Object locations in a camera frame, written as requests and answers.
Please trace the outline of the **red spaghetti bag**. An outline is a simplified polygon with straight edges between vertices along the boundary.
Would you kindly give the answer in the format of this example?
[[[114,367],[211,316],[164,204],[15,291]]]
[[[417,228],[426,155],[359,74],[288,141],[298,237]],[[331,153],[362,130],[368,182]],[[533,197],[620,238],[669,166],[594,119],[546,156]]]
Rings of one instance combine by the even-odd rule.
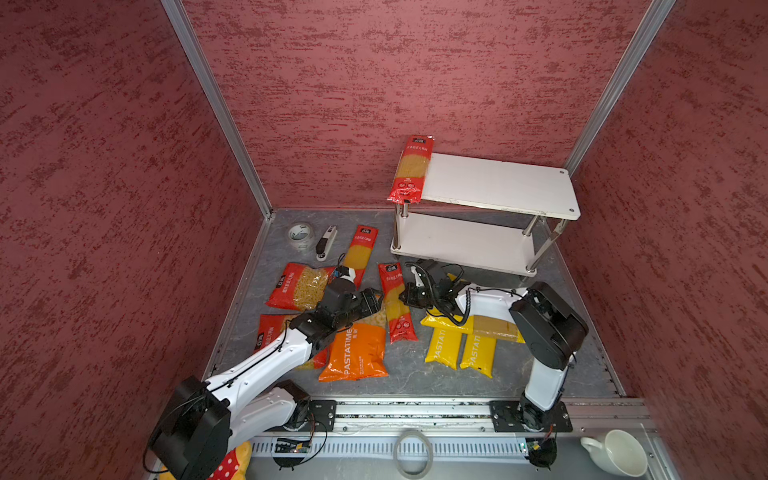
[[[377,236],[377,228],[359,225],[342,260],[341,266],[354,273],[353,282],[357,288],[362,284]]]
[[[421,201],[434,147],[432,136],[410,136],[402,151],[387,200],[396,204]]]
[[[390,342],[417,341],[410,308],[400,299],[405,291],[402,268],[399,263],[378,265],[379,277],[383,290],[382,306],[385,310]]]

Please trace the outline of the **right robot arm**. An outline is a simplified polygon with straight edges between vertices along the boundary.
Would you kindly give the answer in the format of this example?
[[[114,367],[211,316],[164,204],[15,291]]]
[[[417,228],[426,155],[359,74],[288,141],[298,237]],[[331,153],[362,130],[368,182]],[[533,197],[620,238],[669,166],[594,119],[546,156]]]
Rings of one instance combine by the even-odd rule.
[[[434,260],[408,262],[414,280],[400,300],[459,329],[486,318],[515,327],[534,362],[518,403],[523,429],[541,432],[556,422],[569,366],[589,328],[581,316],[547,283],[523,289],[480,286],[447,272]]]

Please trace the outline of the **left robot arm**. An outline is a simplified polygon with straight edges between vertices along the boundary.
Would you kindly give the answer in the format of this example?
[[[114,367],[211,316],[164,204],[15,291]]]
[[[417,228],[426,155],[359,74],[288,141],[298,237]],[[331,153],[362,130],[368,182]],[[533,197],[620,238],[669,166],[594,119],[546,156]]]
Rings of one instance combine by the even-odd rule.
[[[283,375],[332,344],[337,334],[381,309],[383,295],[358,289],[346,277],[331,280],[317,306],[291,319],[262,350],[206,380],[178,384],[149,436],[162,472],[206,479],[226,455],[269,429],[302,423],[308,394]]]

